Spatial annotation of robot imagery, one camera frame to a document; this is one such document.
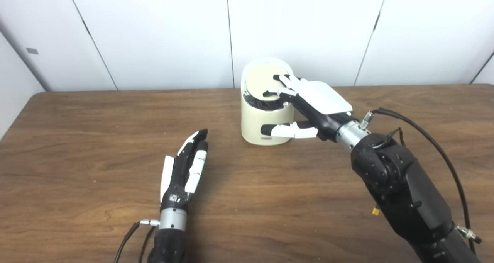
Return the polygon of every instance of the container lid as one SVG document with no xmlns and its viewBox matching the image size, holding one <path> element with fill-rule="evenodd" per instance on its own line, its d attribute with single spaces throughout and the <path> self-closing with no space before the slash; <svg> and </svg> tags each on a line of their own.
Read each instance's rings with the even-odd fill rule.
<svg viewBox="0 0 494 263">
<path fill-rule="evenodd" d="M 279 96 L 264 97 L 262 94 L 270 88 L 284 87 L 273 79 L 273 75 L 285 75 L 288 72 L 281 66 L 272 63 L 262 63 L 252 68 L 245 77 L 245 87 L 252 97 L 262 101 L 275 101 Z"/>
</svg>

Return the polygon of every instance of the robotic arm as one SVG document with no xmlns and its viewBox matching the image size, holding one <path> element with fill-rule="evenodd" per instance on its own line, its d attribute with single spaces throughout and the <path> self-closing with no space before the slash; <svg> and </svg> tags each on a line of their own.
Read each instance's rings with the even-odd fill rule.
<svg viewBox="0 0 494 263">
<path fill-rule="evenodd" d="M 185 263 L 185 226 L 192 195 L 201 178 L 208 154 L 208 130 L 195 132 L 177 156 L 164 159 L 161 181 L 159 230 L 155 234 L 150 263 Z"/>
<path fill-rule="evenodd" d="M 350 152 L 352 169 L 362 178 L 389 224 L 424 263 L 480 263 L 463 237 L 480 242 L 469 229 L 452 221 L 451 210 L 408 148 L 392 134 L 371 133 L 369 112 L 362 122 L 352 106 L 329 85 L 293 75 L 275 75 L 286 88 L 266 91 L 291 102 L 306 122 L 267 124 L 261 133 L 291 138 L 330 140 Z"/>
</svg>

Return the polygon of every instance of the wood grain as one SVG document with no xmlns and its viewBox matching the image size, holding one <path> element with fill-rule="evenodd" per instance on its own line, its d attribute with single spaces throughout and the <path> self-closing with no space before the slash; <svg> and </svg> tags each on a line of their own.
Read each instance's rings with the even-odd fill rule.
<svg viewBox="0 0 494 263">
<path fill-rule="evenodd" d="M 494 87 L 339 87 L 356 114 L 379 106 L 425 128 L 457 167 L 483 262 L 494 260 Z M 108 263 L 131 223 L 159 217 L 166 154 L 208 128 L 210 151 L 188 219 L 192 263 L 418 262 L 391 230 L 340 146 L 317 139 L 272 147 L 240 134 L 238 89 L 40 93 L 0 142 L 0 261 Z M 370 130 L 404 128 L 450 204 L 448 169 L 406 124 L 378 116 Z M 122 255 L 135 262 L 147 232 Z"/>
</svg>

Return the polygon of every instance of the cylindrical bin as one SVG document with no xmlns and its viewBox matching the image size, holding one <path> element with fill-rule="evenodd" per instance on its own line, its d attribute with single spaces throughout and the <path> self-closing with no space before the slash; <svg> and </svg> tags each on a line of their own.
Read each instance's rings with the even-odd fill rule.
<svg viewBox="0 0 494 263">
<path fill-rule="evenodd" d="M 289 138 L 261 134 L 263 124 L 293 122 L 293 106 L 282 102 L 279 96 L 264 97 L 262 94 L 284 85 L 273 79 L 273 75 L 293 75 L 290 66 L 276 58 L 259 58 L 251 61 L 242 71 L 241 110 L 242 136 L 247 142 L 257 145 L 277 145 Z"/>
</svg>

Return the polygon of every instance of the black robotic arm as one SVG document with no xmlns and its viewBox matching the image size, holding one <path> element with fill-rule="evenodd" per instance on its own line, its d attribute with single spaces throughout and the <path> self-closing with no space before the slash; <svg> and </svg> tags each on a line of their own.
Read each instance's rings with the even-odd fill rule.
<svg viewBox="0 0 494 263">
<path fill-rule="evenodd" d="M 331 140 L 350 151 L 352 169 L 365 183 L 389 224 L 413 247 L 424 263 L 480 263 L 462 236 L 480 242 L 471 230 L 452 221 L 451 210 L 424 169 L 408 148 L 392 134 L 371 133 L 352 107 L 323 82 L 307 81 L 293 75 L 275 75 L 286 88 L 274 88 L 291 102 L 307 122 L 267 124 L 261 133 L 292 138 L 318 137 Z"/>
</svg>

